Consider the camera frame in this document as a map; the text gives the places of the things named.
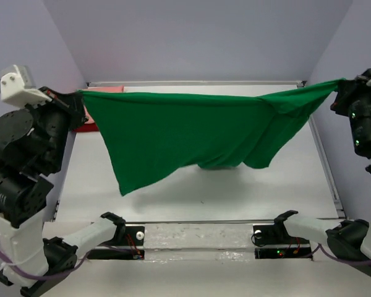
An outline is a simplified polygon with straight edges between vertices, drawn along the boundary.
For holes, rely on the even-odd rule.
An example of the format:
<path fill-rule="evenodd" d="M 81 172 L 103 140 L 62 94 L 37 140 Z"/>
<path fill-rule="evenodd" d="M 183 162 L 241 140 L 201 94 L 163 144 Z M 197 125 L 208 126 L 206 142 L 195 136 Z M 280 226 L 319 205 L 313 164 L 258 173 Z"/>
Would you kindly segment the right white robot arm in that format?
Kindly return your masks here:
<path fill-rule="evenodd" d="M 348 118 L 355 154 L 371 159 L 371 68 L 352 80 L 340 82 L 330 108 Z M 371 164 L 365 170 L 371 176 Z M 371 188 L 362 186 L 359 192 L 371 195 Z M 302 238 L 317 243 L 320 249 L 327 247 L 328 257 L 371 278 L 371 219 L 335 223 L 289 210 L 275 218 L 272 235 L 281 243 Z"/>

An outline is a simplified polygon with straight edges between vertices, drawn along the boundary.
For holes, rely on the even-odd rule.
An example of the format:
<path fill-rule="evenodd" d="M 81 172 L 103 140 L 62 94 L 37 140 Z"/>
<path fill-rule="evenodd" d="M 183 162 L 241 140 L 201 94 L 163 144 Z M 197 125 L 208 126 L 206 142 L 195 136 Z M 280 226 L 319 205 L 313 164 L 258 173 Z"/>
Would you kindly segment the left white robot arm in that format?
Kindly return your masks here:
<path fill-rule="evenodd" d="M 42 236 L 48 176 L 61 170 L 68 133 L 86 121 L 81 93 L 42 87 L 41 103 L 0 117 L 0 282 L 22 296 L 41 296 L 102 244 L 124 239 L 125 220 L 111 212 L 62 238 Z"/>

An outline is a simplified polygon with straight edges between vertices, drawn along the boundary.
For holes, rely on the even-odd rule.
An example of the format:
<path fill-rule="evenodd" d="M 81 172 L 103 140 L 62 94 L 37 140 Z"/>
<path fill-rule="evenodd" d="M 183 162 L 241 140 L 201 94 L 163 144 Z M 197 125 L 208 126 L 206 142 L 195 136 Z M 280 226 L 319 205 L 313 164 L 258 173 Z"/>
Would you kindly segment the green t-shirt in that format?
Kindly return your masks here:
<path fill-rule="evenodd" d="M 179 168 L 267 168 L 339 87 L 331 80 L 255 97 L 84 90 L 122 195 Z"/>

